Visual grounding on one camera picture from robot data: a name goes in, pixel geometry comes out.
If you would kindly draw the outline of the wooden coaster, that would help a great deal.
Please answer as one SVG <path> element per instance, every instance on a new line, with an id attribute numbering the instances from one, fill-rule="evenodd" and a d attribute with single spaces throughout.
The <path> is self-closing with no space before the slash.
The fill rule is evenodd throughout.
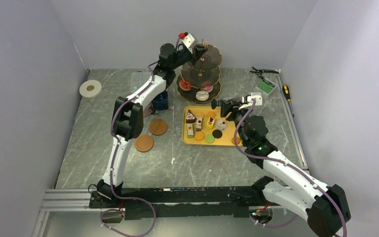
<path id="1" fill-rule="evenodd" d="M 156 136 L 163 135 L 167 131 L 168 125 L 162 119 L 154 119 L 149 124 L 149 131 Z"/>
<path id="2" fill-rule="evenodd" d="M 153 148 L 154 140 L 150 135 L 143 134 L 136 138 L 134 146 L 137 151 L 145 153 Z"/>

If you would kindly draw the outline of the orange macaron top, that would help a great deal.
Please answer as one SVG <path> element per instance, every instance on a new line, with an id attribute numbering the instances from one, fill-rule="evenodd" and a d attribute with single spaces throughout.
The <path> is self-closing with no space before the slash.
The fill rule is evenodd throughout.
<path id="1" fill-rule="evenodd" d="M 195 113 L 195 117 L 196 117 L 196 118 L 204 118 L 204 116 L 205 116 L 205 115 L 204 115 L 204 113 L 202 113 L 202 112 L 196 112 L 196 113 Z"/>

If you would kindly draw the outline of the white chocolate drizzle donut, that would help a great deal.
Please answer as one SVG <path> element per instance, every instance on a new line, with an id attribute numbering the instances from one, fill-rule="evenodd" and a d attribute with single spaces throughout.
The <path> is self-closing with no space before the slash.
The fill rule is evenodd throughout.
<path id="1" fill-rule="evenodd" d="M 209 99 L 209 93 L 207 91 L 200 90 L 195 94 L 195 98 L 198 101 L 206 101 Z"/>

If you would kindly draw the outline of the chocolate triangle cake slice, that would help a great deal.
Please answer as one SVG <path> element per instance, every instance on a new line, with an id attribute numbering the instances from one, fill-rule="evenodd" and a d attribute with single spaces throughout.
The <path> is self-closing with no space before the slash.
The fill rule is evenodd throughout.
<path id="1" fill-rule="evenodd" d="M 186 114 L 186 123 L 190 123 L 190 124 L 193 124 L 196 122 L 196 116 L 192 113 L 191 110 L 188 110 L 187 114 Z"/>

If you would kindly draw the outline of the orange macaron right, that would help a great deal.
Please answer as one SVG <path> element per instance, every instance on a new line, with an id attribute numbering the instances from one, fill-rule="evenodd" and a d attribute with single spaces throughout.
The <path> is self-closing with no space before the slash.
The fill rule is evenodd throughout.
<path id="1" fill-rule="evenodd" d="M 231 142 L 232 142 L 233 145 L 236 145 L 236 144 L 237 144 L 237 145 L 240 145 L 240 144 L 241 144 L 241 140 L 240 140 L 240 138 L 237 137 L 237 136 L 236 136 L 236 137 L 232 137 L 232 138 L 231 138 Z"/>

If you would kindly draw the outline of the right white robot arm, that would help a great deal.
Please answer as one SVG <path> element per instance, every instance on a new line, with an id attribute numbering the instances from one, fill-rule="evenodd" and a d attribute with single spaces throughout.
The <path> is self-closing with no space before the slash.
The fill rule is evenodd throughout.
<path id="1" fill-rule="evenodd" d="M 240 148 L 239 142 L 235 142 L 235 147 L 251 163 L 284 182 L 281 185 L 267 176 L 259 179 L 252 186 L 253 201 L 258 205 L 269 201 L 292 211 L 319 237 L 337 237 L 339 231 L 347 236 L 346 224 L 351 214 L 344 189 L 319 181 L 285 157 L 267 139 L 264 118 L 251 115 L 257 102 L 255 96 L 211 102 L 213 109 L 220 107 L 221 117 L 235 123 L 233 137 L 240 138 L 245 149 Z"/>

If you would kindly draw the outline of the yellow serving tray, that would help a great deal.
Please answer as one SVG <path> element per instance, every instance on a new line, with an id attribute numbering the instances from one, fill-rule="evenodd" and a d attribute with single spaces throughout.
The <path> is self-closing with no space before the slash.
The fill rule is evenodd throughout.
<path id="1" fill-rule="evenodd" d="M 187 106 L 183 111 L 182 140 L 189 145 L 234 146 L 235 124 L 220 116 L 220 107 Z"/>

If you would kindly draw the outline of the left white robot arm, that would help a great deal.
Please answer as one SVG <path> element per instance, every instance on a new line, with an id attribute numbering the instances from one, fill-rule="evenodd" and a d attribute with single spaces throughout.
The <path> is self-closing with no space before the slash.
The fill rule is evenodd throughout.
<path id="1" fill-rule="evenodd" d="M 116 207 L 122 201 L 121 188 L 129 151 L 134 139 L 144 127 L 143 111 L 152 100 L 166 90 L 176 77 L 175 70 L 185 63 L 195 63 L 208 47 L 202 43 L 178 46 L 166 43 L 161 46 L 158 60 L 153 63 L 149 79 L 133 94 L 118 97 L 110 127 L 113 148 L 107 169 L 97 184 L 97 193 L 109 207 Z"/>

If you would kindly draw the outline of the clear plastic box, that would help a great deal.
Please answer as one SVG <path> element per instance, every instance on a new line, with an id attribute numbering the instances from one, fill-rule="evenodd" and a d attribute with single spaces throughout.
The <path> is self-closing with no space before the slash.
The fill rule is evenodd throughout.
<path id="1" fill-rule="evenodd" d="M 136 92 L 151 77 L 150 72 L 137 71 L 131 74 L 130 92 Z"/>

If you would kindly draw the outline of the yellow black screwdriver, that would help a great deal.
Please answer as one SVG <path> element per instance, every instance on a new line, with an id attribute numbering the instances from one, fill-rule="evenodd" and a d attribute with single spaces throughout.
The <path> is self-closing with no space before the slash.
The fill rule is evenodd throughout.
<path id="1" fill-rule="evenodd" d="M 294 111 L 293 111 L 293 107 L 292 107 L 292 103 L 291 103 L 291 95 L 290 95 L 290 90 L 289 90 L 289 87 L 284 84 L 283 87 L 282 87 L 282 91 L 283 91 L 283 95 L 288 103 L 288 106 L 289 106 L 289 110 L 290 110 L 290 113 L 292 115 L 292 117 L 294 117 Z"/>

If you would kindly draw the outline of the green layered cake slice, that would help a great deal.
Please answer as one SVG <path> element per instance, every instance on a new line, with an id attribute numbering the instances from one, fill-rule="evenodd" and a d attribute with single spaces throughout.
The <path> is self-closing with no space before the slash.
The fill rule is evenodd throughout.
<path id="1" fill-rule="evenodd" d="M 187 123 L 186 126 L 187 126 L 187 137 L 189 139 L 193 138 L 194 137 L 193 124 L 192 123 Z"/>

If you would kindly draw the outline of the red sprinkled donut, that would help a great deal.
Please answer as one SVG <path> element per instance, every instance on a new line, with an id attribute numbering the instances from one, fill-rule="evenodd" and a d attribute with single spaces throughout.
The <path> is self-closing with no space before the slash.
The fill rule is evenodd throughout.
<path id="1" fill-rule="evenodd" d="M 179 82 L 179 87 L 183 91 L 190 91 L 192 88 L 192 86 L 188 82 L 186 82 L 185 80 L 181 80 Z"/>

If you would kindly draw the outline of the pink frosted donut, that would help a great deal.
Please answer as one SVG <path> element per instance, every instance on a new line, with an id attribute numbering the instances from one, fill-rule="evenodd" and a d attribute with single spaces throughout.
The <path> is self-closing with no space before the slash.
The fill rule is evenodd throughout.
<path id="1" fill-rule="evenodd" d="M 214 86 L 211 85 L 211 86 L 206 86 L 206 87 L 202 88 L 201 91 L 210 93 L 213 89 L 214 89 Z"/>

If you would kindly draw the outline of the green macaron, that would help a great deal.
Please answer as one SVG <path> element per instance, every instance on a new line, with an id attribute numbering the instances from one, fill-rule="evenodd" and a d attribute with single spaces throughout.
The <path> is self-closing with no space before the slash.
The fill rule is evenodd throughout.
<path id="1" fill-rule="evenodd" d="M 215 141 L 215 137 L 211 134 L 205 136 L 205 142 L 208 144 L 212 144 Z"/>

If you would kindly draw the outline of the green white device box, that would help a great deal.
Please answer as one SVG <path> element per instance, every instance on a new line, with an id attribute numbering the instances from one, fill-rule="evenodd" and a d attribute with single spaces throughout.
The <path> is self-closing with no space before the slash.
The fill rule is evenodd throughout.
<path id="1" fill-rule="evenodd" d="M 259 83 L 254 87 L 256 92 L 260 92 L 263 100 L 267 99 L 270 94 L 277 88 L 277 84 L 266 77 L 260 77 Z"/>

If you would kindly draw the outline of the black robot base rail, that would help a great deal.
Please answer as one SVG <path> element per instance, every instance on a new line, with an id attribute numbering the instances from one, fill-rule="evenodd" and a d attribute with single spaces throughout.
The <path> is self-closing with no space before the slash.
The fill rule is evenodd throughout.
<path id="1" fill-rule="evenodd" d="M 166 217 L 269 215 L 274 203 L 251 186 L 124 188 L 99 181 L 90 192 L 89 208 L 115 209 L 126 220 Z"/>

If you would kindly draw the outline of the orange macaron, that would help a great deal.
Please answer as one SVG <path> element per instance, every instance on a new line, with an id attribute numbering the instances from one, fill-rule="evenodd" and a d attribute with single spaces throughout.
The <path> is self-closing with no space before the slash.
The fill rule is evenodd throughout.
<path id="1" fill-rule="evenodd" d="M 240 144 L 241 144 L 241 140 L 240 140 L 240 138 L 237 137 L 237 136 L 236 136 L 236 137 L 232 137 L 232 138 L 231 138 L 231 142 L 232 142 L 233 145 L 236 145 L 236 144 L 237 144 L 237 145 L 240 145 Z"/>
<path id="2" fill-rule="evenodd" d="M 196 117 L 196 118 L 204 118 L 204 116 L 205 116 L 205 115 L 204 115 L 204 113 L 202 113 L 202 112 L 196 112 L 196 113 L 195 113 L 195 117 Z"/>

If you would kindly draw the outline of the mauve mug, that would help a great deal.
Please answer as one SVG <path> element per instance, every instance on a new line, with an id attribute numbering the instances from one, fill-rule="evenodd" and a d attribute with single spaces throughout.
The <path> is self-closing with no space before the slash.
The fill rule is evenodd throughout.
<path id="1" fill-rule="evenodd" d="M 144 117 L 148 117 L 150 115 L 153 115 L 155 114 L 155 109 L 153 108 L 152 104 L 149 104 L 148 106 L 146 106 L 143 110 L 143 116 Z"/>

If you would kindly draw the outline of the wooden coaster near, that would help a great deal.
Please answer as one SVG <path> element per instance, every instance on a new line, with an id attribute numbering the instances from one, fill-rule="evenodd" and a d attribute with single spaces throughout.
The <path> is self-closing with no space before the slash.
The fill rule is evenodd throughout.
<path id="1" fill-rule="evenodd" d="M 145 153 L 153 148 L 154 140 L 150 135 L 143 134 L 136 138 L 134 146 L 137 151 Z"/>

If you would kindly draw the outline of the white tape roll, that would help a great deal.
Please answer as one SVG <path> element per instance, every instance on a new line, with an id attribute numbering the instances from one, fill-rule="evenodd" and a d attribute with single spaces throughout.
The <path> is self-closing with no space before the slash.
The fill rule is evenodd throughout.
<path id="1" fill-rule="evenodd" d="M 82 97 L 93 98 L 102 90 L 102 84 L 97 80 L 87 80 L 79 87 L 79 93 Z"/>

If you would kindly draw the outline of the orange round cookie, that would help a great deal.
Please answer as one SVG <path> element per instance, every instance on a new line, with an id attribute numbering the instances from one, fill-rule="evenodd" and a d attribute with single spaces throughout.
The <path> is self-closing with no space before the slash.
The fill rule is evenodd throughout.
<path id="1" fill-rule="evenodd" d="M 204 133 L 202 131 L 197 131 L 195 134 L 194 134 L 194 139 L 197 140 L 197 141 L 201 141 L 203 140 L 205 137 Z"/>

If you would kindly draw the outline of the dark blue mug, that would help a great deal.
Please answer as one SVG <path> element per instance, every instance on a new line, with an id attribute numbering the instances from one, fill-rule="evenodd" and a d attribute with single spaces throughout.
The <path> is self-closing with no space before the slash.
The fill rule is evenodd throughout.
<path id="1" fill-rule="evenodd" d="M 165 90 L 156 95 L 152 100 L 152 106 L 155 111 L 163 111 L 169 109 L 168 92 Z"/>

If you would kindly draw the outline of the three-tier black dessert stand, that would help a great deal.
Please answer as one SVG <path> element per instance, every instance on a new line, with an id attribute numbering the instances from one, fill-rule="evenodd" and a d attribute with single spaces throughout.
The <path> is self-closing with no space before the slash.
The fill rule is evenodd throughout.
<path id="1" fill-rule="evenodd" d="M 184 99 L 197 104 L 205 104 L 216 97 L 221 92 L 220 83 L 220 64 L 222 62 L 222 55 L 220 51 L 213 45 L 207 43 L 206 40 L 202 40 L 202 44 L 208 46 L 208 51 L 196 62 L 195 65 L 192 62 L 185 63 L 182 66 L 181 72 L 178 76 L 176 85 L 177 92 Z M 179 87 L 179 82 L 185 80 L 192 88 L 190 91 L 183 91 Z M 206 86 L 214 86 L 214 89 L 209 93 L 209 99 L 206 101 L 198 101 L 195 98 L 195 94 Z"/>

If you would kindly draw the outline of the black sandwich cookie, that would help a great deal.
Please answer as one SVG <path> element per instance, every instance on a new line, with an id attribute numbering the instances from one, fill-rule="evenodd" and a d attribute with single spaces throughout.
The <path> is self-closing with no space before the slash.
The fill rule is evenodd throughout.
<path id="1" fill-rule="evenodd" d="M 223 133 L 222 133 L 221 130 L 219 130 L 219 129 L 215 129 L 215 130 L 213 130 L 213 132 L 212 132 L 212 136 L 213 136 L 215 139 L 219 139 L 219 138 L 221 138 L 221 137 L 223 136 Z"/>

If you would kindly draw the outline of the black pliers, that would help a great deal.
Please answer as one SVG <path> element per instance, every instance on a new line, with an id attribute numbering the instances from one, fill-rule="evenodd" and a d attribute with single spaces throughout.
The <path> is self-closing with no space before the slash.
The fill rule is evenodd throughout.
<path id="1" fill-rule="evenodd" d="M 255 67 L 251 67 L 250 73 L 253 73 L 257 76 L 262 76 L 263 74 L 280 74 L 278 70 L 273 69 L 257 69 Z"/>

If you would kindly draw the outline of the red white cake slice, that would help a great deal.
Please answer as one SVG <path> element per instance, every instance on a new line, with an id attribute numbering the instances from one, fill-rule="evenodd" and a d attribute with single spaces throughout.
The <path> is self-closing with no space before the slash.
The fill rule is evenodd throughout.
<path id="1" fill-rule="evenodd" d="M 203 117 L 197 118 L 195 131 L 201 131 L 202 130 L 202 121 L 203 121 Z"/>

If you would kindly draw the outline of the wooden coaster far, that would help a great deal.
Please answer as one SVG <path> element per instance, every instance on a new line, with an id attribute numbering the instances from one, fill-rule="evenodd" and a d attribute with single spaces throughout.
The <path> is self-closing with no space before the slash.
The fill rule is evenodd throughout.
<path id="1" fill-rule="evenodd" d="M 167 131 L 168 125 L 162 119 L 154 119 L 149 124 L 149 131 L 156 136 L 163 135 Z"/>

